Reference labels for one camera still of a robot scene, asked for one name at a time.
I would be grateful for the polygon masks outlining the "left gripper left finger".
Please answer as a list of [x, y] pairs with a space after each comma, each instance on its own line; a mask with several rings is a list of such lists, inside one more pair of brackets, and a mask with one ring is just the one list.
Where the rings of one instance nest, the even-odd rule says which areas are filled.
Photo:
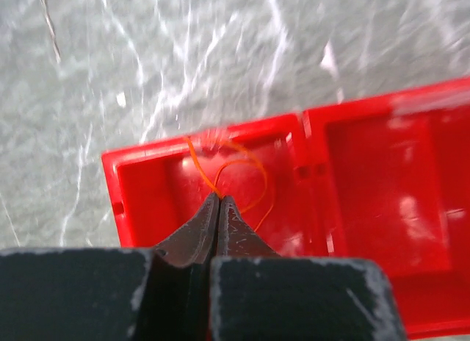
[[194, 216], [155, 246], [156, 255], [176, 268], [204, 264], [212, 257], [220, 199], [209, 194]]

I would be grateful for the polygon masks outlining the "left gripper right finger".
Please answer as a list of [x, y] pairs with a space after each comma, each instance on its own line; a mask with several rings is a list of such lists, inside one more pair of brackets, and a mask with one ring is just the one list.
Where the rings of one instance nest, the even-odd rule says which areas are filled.
[[242, 219], [234, 198], [226, 196], [221, 201], [217, 233], [217, 256], [279, 257]]

